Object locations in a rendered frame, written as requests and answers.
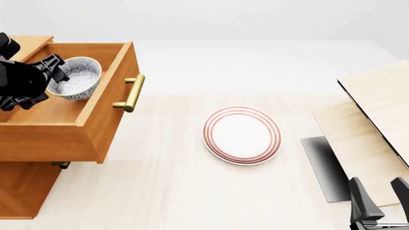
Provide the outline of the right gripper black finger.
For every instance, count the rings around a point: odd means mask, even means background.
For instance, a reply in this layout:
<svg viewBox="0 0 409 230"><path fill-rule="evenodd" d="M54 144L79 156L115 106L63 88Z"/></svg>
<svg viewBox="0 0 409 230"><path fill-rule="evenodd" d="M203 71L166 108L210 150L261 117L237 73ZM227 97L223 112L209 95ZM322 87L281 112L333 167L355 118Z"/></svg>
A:
<svg viewBox="0 0 409 230"><path fill-rule="evenodd" d="M390 184L401 203L405 216L409 216L409 184L400 177L392 180Z"/></svg>
<svg viewBox="0 0 409 230"><path fill-rule="evenodd" d="M351 178L348 185L351 197L351 224L362 221L376 222L384 218L384 212L372 201L357 177Z"/></svg>

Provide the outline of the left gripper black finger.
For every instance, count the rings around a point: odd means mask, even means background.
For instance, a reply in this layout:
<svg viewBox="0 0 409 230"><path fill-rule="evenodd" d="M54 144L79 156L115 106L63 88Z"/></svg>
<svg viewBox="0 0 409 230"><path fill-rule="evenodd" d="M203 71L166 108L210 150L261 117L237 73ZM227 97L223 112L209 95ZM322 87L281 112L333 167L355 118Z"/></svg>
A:
<svg viewBox="0 0 409 230"><path fill-rule="evenodd" d="M50 76L57 84L60 82L68 82L70 78L60 68L55 68Z"/></svg>
<svg viewBox="0 0 409 230"><path fill-rule="evenodd" d="M31 109L34 105L41 103L42 101L46 101L48 99L48 95L46 93L42 93L38 97L34 97L31 99L27 99L26 101L23 101L20 103L20 107L24 110L29 110Z"/></svg>

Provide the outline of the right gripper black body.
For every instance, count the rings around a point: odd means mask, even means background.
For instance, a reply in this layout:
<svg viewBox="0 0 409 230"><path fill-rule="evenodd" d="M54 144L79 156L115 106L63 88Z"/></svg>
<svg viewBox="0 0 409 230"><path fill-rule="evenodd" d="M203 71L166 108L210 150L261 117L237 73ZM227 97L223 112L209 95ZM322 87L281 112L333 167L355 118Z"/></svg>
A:
<svg viewBox="0 0 409 230"><path fill-rule="evenodd" d="M379 224L375 220L356 221L350 223L351 230L409 230L409 223Z"/></svg>

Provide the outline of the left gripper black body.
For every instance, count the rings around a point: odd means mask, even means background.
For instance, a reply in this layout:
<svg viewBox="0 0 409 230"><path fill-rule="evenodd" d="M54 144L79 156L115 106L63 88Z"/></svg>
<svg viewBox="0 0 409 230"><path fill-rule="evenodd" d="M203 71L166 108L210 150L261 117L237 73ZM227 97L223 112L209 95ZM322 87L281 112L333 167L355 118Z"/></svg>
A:
<svg viewBox="0 0 409 230"><path fill-rule="evenodd" d="M32 64L0 59L0 111L45 93L53 70L64 63L56 54Z"/></svg>

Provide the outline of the patterned grey-white bowl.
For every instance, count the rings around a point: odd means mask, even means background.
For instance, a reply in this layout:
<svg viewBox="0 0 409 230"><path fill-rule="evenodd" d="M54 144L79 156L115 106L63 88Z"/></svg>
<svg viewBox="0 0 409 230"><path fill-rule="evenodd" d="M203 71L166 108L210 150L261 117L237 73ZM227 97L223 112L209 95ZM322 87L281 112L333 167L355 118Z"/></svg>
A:
<svg viewBox="0 0 409 230"><path fill-rule="evenodd" d="M47 92L67 100L89 99L102 78L101 64L90 57L66 59L59 68L69 80L50 80Z"/></svg>

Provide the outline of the wooden cabinet drawer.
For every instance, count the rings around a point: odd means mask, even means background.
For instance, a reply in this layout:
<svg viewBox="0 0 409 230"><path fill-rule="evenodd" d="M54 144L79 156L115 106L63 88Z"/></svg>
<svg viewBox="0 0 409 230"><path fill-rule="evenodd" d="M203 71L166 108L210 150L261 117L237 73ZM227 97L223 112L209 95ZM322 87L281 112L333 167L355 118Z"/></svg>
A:
<svg viewBox="0 0 409 230"><path fill-rule="evenodd" d="M134 44L42 42L21 49L14 61L34 63L50 54L63 59L90 57L102 67L102 78L86 100L49 95L25 111L0 111L0 162L104 162L127 100L126 78L139 74Z"/></svg>

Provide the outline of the wooden cabinet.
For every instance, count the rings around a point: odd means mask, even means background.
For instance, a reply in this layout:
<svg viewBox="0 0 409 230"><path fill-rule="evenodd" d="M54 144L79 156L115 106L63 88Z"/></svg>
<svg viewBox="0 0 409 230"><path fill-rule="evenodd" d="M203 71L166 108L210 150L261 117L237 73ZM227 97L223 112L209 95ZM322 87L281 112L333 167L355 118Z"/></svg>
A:
<svg viewBox="0 0 409 230"><path fill-rule="evenodd" d="M60 173L50 162L0 162L0 220L35 218Z"/></svg>

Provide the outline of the pale wooden board, black edge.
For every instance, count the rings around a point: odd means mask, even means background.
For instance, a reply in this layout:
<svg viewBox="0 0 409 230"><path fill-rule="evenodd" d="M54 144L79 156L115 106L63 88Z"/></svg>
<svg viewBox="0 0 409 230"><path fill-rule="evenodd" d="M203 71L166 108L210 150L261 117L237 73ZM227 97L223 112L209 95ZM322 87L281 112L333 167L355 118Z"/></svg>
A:
<svg viewBox="0 0 409 230"><path fill-rule="evenodd" d="M409 61L338 78L337 83L409 168Z"/></svg>

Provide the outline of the white plate with red rings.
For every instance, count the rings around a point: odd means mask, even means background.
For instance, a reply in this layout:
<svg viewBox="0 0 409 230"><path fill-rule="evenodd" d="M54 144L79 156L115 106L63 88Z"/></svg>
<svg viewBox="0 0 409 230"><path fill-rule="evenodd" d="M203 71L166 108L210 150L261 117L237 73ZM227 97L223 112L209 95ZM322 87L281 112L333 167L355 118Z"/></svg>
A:
<svg viewBox="0 0 409 230"><path fill-rule="evenodd" d="M263 111L232 106L213 112L205 121L202 140L217 158L236 165L257 165L277 156L283 134Z"/></svg>

